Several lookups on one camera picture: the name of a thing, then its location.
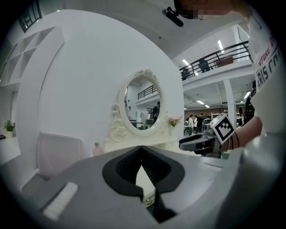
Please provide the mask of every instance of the railing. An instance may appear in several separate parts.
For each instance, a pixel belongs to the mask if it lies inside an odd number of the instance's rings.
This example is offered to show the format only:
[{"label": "railing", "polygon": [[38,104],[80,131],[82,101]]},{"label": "railing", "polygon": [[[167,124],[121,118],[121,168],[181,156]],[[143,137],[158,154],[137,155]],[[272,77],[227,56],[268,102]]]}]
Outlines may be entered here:
[{"label": "railing", "polygon": [[235,62],[235,60],[248,56],[248,41],[229,46],[222,50],[206,55],[203,58],[190,63],[188,66],[181,68],[180,71],[182,80],[192,76],[197,76],[200,72],[204,73],[210,71],[211,69],[231,64]]},{"label": "railing", "polygon": [[152,94],[155,91],[157,91],[157,88],[154,85],[151,85],[150,87],[146,88],[144,91],[138,93],[138,99],[143,98],[149,94]]},{"label": "railing", "polygon": [[24,33],[29,27],[31,27],[37,20],[42,18],[39,1],[35,0],[33,3],[25,9],[25,11],[19,16],[18,20]]}]

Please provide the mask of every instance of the ceiling light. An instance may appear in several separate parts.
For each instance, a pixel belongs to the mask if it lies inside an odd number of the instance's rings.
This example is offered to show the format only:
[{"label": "ceiling light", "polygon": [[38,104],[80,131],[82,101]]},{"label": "ceiling light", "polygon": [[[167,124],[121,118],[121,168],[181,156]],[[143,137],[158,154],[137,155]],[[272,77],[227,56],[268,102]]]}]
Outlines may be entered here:
[{"label": "ceiling light", "polygon": [[185,63],[185,65],[187,65],[189,68],[191,68],[191,65],[185,59],[183,59],[182,61]]},{"label": "ceiling light", "polygon": [[204,104],[201,100],[197,100],[197,102],[200,103],[200,104],[202,104],[202,105]]},{"label": "ceiling light", "polygon": [[246,93],[244,99],[246,99],[246,98],[249,96],[250,93],[251,93],[251,91],[248,91],[248,92]]},{"label": "ceiling light", "polygon": [[220,50],[222,50],[223,49],[223,45],[222,45],[221,41],[219,40],[218,43],[219,43]]}]

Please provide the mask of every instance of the small bottle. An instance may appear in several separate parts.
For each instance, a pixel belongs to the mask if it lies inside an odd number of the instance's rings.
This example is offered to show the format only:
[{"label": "small bottle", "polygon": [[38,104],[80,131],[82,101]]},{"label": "small bottle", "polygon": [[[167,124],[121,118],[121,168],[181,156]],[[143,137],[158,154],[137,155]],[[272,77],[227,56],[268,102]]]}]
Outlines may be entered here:
[{"label": "small bottle", "polygon": [[93,156],[98,156],[104,154],[104,151],[102,150],[102,148],[99,146],[99,143],[96,142],[95,143],[95,147],[93,149]]}]

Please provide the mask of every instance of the white mirror frame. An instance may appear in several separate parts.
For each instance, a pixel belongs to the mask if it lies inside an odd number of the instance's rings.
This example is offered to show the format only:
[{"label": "white mirror frame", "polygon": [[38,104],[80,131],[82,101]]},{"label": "white mirror frame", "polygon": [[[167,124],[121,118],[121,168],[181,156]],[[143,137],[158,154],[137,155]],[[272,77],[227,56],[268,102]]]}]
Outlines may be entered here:
[{"label": "white mirror frame", "polygon": [[[126,88],[137,77],[144,77],[150,80],[157,88],[158,95],[160,97],[160,113],[158,119],[155,122],[155,124],[147,130],[139,130],[135,128],[129,121],[125,110],[124,97]],[[114,115],[114,120],[113,120],[113,125],[110,129],[110,138],[116,142],[119,142],[122,139],[128,137],[127,135],[129,134],[129,132],[137,136],[149,136],[156,133],[157,131],[160,131],[161,135],[163,136],[166,135],[166,132],[168,131],[167,130],[168,117],[166,111],[165,96],[162,88],[160,87],[158,79],[150,69],[140,70],[132,74],[124,82],[124,84],[119,89],[117,103],[113,105],[113,115]]]}]

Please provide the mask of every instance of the white pillar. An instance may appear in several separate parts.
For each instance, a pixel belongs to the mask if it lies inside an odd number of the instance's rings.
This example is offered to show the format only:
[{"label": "white pillar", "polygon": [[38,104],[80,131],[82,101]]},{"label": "white pillar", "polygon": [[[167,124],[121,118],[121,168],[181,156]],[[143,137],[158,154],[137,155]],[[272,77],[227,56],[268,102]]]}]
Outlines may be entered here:
[{"label": "white pillar", "polygon": [[225,91],[227,94],[227,109],[228,109],[228,117],[232,123],[232,125],[236,126],[236,114],[235,114],[235,104],[234,104],[234,98],[233,93],[231,89],[231,83],[229,79],[223,80]]}]

